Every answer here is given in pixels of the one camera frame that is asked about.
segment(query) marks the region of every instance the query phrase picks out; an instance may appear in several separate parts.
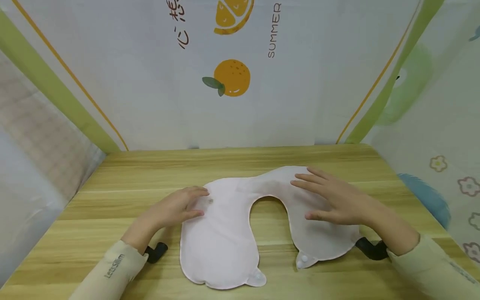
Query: beige sleeve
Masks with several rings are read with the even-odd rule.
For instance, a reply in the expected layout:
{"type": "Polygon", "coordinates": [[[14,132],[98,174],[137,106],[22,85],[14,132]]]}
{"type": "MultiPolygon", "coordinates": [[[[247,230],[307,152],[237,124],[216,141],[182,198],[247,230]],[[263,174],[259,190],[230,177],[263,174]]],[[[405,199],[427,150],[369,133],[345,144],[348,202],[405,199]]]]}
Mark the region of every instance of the beige sleeve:
{"type": "Polygon", "coordinates": [[[70,296],[71,300],[118,300],[147,261],[130,245],[119,240],[85,277],[70,296]]]}
{"type": "Polygon", "coordinates": [[[388,255],[395,269],[431,299],[480,299],[480,284],[427,236],[404,255],[388,255]]]}

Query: orange slice illustration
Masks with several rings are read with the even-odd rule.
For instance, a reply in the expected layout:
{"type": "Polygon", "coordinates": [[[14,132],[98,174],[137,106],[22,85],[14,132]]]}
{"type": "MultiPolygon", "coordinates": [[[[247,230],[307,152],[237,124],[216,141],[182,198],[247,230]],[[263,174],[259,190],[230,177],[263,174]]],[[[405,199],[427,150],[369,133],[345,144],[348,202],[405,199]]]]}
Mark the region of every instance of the orange slice illustration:
{"type": "Polygon", "coordinates": [[[217,28],[213,30],[218,35],[231,35],[245,26],[252,13],[255,0],[220,0],[216,7],[217,28]]]}
{"type": "Polygon", "coordinates": [[[203,77],[202,81],[218,90],[220,97],[238,97],[250,86],[250,70],[239,60],[224,60],[215,68],[213,77],[203,77]]]}

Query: inflatable travel pillow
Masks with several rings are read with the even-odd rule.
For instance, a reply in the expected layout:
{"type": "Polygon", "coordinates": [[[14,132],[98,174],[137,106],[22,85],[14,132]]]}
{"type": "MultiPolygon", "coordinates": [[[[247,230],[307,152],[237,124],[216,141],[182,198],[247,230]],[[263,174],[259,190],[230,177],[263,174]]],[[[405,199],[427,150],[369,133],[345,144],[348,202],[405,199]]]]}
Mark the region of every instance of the inflatable travel pillow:
{"type": "Polygon", "coordinates": [[[206,184],[210,195],[192,206],[205,215],[182,225],[180,264],[185,276],[216,289],[263,286],[266,277],[258,269],[259,253],[249,217],[252,204],[265,196],[280,199],[287,209],[292,240],[299,249],[298,269],[348,252],[360,234],[359,227],[306,220],[306,212],[330,210],[330,206],[323,197],[291,185],[296,173],[309,174],[306,167],[287,166],[257,177],[206,184]]]}

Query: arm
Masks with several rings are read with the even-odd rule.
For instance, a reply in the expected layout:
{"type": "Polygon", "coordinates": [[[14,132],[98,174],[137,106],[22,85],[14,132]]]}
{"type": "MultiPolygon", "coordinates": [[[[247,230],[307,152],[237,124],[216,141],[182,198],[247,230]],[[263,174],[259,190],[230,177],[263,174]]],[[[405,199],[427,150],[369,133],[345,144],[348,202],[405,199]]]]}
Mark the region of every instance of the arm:
{"type": "Polygon", "coordinates": [[[163,227],[203,216],[203,211],[187,210],[187,207],[198,197],[208,195],[205,188],[190,187],[178,190],[151,206],[105,253],[70,299],[120,299],[127,285],[145,265],[148,254],[144,253],[153,235],[163,227]]]}
{"type": "Polygon", "coordinates": [[[387,245],[394,268],[432,299],[480,299],[478,282],[393,210],[335,176],[308,171],[291,184],[321,195],[332,209],[307,212],[306,219],[372,228],[387,245]]]}

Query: neck pillow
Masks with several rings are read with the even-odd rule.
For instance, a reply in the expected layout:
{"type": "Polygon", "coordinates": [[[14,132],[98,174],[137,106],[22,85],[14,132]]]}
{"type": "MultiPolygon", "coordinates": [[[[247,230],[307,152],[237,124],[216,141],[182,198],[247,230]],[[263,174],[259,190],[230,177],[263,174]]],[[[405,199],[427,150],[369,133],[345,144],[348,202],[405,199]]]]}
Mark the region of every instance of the neck pillow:
{"type": "Polygon", "coordinates": [[[331,208],[323,197],[292,186],[295,173],[309,172],[306,167],[287,166],[257,177],[206,184],[210,195],[192,206],[205,215],[182,225],[180,264],[185,276],[215,289],[263,286],[266,277],[258,269],[259,253],[249,217],[253,203],[265,196],[280,199],[287,209],[292,240],[299,249],[298,269],[348,252],[360,234],[359,227],[306,220],[308,211],[331,208]]]}

